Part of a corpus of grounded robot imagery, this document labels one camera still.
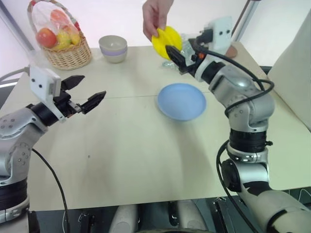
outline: wire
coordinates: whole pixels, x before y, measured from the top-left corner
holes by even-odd
[[[217,53],[217,52],[213,52],[213,51],[210,51],[208,50],[207,48],[201,46],[198,44],[197,42],[197,39],[194,40],[194,44],[193,44],[195,50],[198,50],[202,53],[205,53],[205,54],[209,54],[209,55],[212,55],[212,56],[215,56],[215,57],[218,57],[218,58],[221,58],[229,63],[231,63],[232,65],[236,66],[237,68],[243,70],[246,74],[248,74],[249,76],[252,77],[252,79],[257,82],[258,86],[260,87],[260,89],[262,91],[264,91],[264,87],[262,85],[262,83],[259,81],[259,79],[257,78],[257,76],[255,74],[253,74],[250,70],[248,70],[247,68],[245,68],[244,66],[242,66],[240,63],[232,60],[231,58],[228,58],[226,57],[225,55],[222,55],[220,53]]]
[[[10,73],[7,73],[7,74],[3,75],[2,77],[0,77],[0,82],[2,82],[3,80],[7,79],[8,77],[11,77],[12,75],[19,74],[19,73],[22,73],[22,72],[26,72],[26,73],[29,74],[29,67],[24,67],[23,69],[18,69],[18,70],[15,70],[13,72],[10,72]]]
[[[261,96],[264,96],[265,94],[267,94],[267,93],[269,93],[270,91],[272,91],[272,89],[274,88],[274,83],[273,83],[272,81],[270,81],[270,80],[258,79],[258,81],[261,82],[261,83],[268,83],[268,84],[270,84],[269,88],[268,88],[267,90],[264,90],[263,92],[260,92],[260,93],[257,94],[257,95],[254,95],[254,96],[248,97],[248,98],[246,98],[246,99],[243,99],[243,100],[241,100],[241,101],[235,102],[234,104],[232,104],[232,105],[230,105],[229,107],[227,107],[227,108],[225,109],[225,115],[226,115],[227,117],[228,117],[228,115],[229,115],[229,111],[230,111],[232,108],[238,106],[238,105],[241,104],[241,103],[249,102],[249,101],[251,101],[251,100],[254,100],[254,99],[257,99],[257,98],[259,98],[259,97],[261,97]]]
[[[259,233],[256,228],[253,226],[253,224],[248,220],[248,218],[245,216],[245,214],[243,213],[243,211],[240,209],[240,207],[238,206],[238,204],[235,202],[235,200],[233,199],[233,197],[231,196],[231,194],[229,193],[227,187],[225,186],[224,180],[221,176],[220,173],[220,156],[222,155],[222,153],[224,152],[224,150],[227,147],[229,140],[225,141],[222,146],[219,148],[218,153],[217,153],[217,157],[216,157],[216,168],[217,168],[217,174],[218,174],[218,178],[220,180],[220,183],[222,184],[222,187],[224,188],[225,193],[227,194],[228,198],[230,199],[230,201],[232,202],[232,204],[234,205],[234,207],[236,208],[236,210],[238,211],[238,213],[241,215],[241,217],[243,218],[243,220],[245,221],[245,223],[249,226],[249,228],[254,232],[254,233]]]
[[[65,194],[64,194],[64,190],[62,188],[62,185],[61,183],[59,182],[59,179],[55,173],[55,171],[53,170],[53,168],[50,166],[50,164],[45,160],[45,158],[38,152],[36,151],[35,149],[32,149],[32,151],[34,153],[36,153],[40,159],[45,163],[45,165],[50,169],[50,171],[52,172],[56,182],[57,182],[57,185],[59,187],[59,190],[60,190],[60,193],[62,195],[62,199],[63,199],[63,204],[64,204],[64,208],[65,208],[65,215],[66,215],[66,224],[67,224],[67,233],[70,233],[70,223],[69,223],[69,218],[68,218],[68,207],[67,207],[67,203],[66,203],[66,198],[65,198]]]
[[[309,193],[306,189],[302,188],[302,189],[300,190],[300,192],[299,192],[298,201],[300,201],[300,199],[301,199],[302,191],[305,191],[305,192],[311,197],[311,193]]]
[[[64,228],[65,213],[66,213],[66,211],[64,211],[64,214],[63,214],[63,221],[62,221],[63,233],[66,233],[66,232],[65,232],[65,228]]]

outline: table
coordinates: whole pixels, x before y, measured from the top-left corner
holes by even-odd
[[[240,43],[240,62],[266,78]],[[229,137],[224,108],[190,75],[162,67],[152,47],[129,47],[121,64],[108,64],[99,49],[92,62],[73,71],[53,69],[62,79],[86,78],[70,90],[83,103],[95,92],[107,90],[103,102],[87,115],[76,114],[56,123],[34,146],[54,168],[69,208],[89,208],[225,195],[216,173],[216,153]],[[176,122],[156,106],[161,88],[171,83],[198,87],[207,109],[197,119]],[[270,118],[268,139],[271,187],[289,189],[311,185],[311,134],[289,107],[272,93],[276,110]],[[0,115],[37,103],[22,75]],[[32,210],[63,209],[56,182],[33,153],[28,176]]]

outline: floor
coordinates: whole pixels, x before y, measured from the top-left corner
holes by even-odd
[[[12,91],[13,86],[0,88],[0,108],[4,104],[8,95]],[[311,187],[306,188],[309,192],[311,192]],[[290,190],[290,194],[294,198],[298,198],[300,189]],[[215,200],[212,199],[197,199],[193,200],[200,210],[209,231],[216,232],[215,225],[212,215],[210,204]],[[311,197],[306,195],[305,193],[301,195],[302,203],[308,205],[310,207]],[[245,213],[248,213],[247,207],[245,207],[240,202],[239,206]],[[242,218],[239,216],[233,205],[230,201],[226,202],[227,209],[234,226],[236,232],[250,233],[250,229],[246,226]],[[150,230],[150,229],[163,229],[163,228],[173,228],[173,226],[169,222],[168,218],[168,210],[167,210],[167,202],[158,202],[158,203],[147,203],[143,204],[143,211],[141,215],[141,230]],[[69,211],[69,220],[71,226],[71,232],[79,233],[81,230],[81,224],[78,221],[80,215],[90,214],[95,216],[95,224],[92,227],[91,233],[107,233],[109,230],[110,223],[114,216],[114,213],[117,209],[117,206],[113,207],[103,207],[103,208],[91,208],[91,209],[83,209],[83,210],[70,210]],[[62,219],[63,219],[63,210],[59,211],[38,211],[37,218],[40,224],[41,233],[62,233]]]

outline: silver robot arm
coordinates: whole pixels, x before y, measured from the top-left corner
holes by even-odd
[[[60,82],[59,77],[52,78],[51,74],[40,68],[31,68],[32,90],[37,88],[34,93],[42,102],[0,118],[0,233],[37,232],[36,216],[29,212],[27,195],[32,148],[49,126],[75,113],[88,113],[106,94],[97,93],[86,103],[75,104],[66,90],[78,85],[84,76],[71,76]]]
[[[167,46],[166,51],[181,74],[189,73],[196,80],[208,83],[209,90],[226,108],[231,128],[226,145],[229,159],[221,163],[226,187],[238,193],[264,232],[311,233],[311,211],[290,195],[269,186],[266,146],[272,143],[266,141],[266,131],[268,119],[275,108],[273,98],[265,94],[236,104],[263,91],[236,67],[218,62],[217,58],[209,55],[212,53],[204,53],[208,51],[207,46],[211,51],[222,54],[229,48],[229,36],[223,32],[230,32],[231,28],[223,20],[213,22],[201,36],[190,40],[195,52],[192,56],[194,64],[186,66],[185,58],[173,46]],[[213,40],[221,34],[226,38],[221,49],[217,50],[213,43],[219,43]]]

